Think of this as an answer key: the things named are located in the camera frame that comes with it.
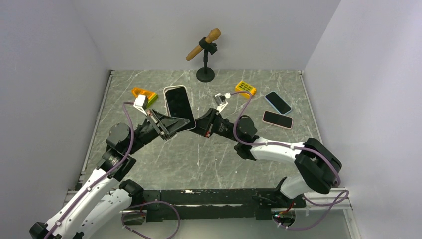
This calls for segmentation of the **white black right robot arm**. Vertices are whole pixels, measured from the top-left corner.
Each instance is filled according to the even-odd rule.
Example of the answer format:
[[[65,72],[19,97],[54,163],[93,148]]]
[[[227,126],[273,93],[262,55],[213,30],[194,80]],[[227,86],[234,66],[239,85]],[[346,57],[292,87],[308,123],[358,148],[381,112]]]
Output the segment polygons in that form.
[[[251,117],[240,116],[235,123],[221,116],[219,111],[210,108],[195,120],[191,131],[209,138],[213,134],[235,141],[236,153],[246,160],[269,160],[294,165],[298,175],[282,179],[274,194],[275,202],[286,207],[294,198],[307,192],[328,194],[339,184],[338,173],[341,162],[317,139],[306,142],[285,143],[267,140],[257,135]]]

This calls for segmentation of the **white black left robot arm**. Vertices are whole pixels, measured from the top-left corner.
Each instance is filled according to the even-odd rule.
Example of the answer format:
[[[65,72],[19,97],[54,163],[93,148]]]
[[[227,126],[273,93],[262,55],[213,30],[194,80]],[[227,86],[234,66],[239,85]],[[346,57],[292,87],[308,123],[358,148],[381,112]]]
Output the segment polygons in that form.
[[[136,160],[131,154],[157,137],[170,139],[190,123],[147,110],[146,120],[137,129],[131,119],[110,130],[107,150],[86,183],[71,200],[47,222],[36,222],[29,230],[34,239],[89,239],[112,217],[126,208],[142,205],[144,189],[125,180]]]

